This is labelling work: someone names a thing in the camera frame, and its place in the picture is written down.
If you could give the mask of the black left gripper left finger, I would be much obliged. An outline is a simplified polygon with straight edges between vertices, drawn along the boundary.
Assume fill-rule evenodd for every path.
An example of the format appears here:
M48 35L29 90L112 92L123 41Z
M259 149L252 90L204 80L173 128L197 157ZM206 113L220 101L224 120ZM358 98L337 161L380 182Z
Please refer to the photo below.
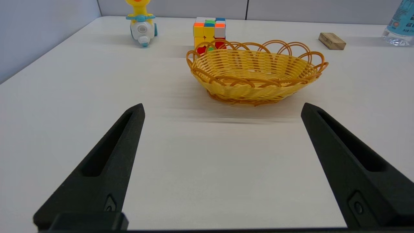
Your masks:
M145 119L127 109L34 214L37 227L128 227L122 212Z

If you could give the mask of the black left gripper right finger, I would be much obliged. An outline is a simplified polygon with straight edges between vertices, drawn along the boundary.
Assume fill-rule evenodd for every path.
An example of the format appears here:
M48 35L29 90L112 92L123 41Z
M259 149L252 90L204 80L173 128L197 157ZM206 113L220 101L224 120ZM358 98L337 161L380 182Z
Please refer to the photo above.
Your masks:
M349 228L413 228L414 184L322 108L301 118Z

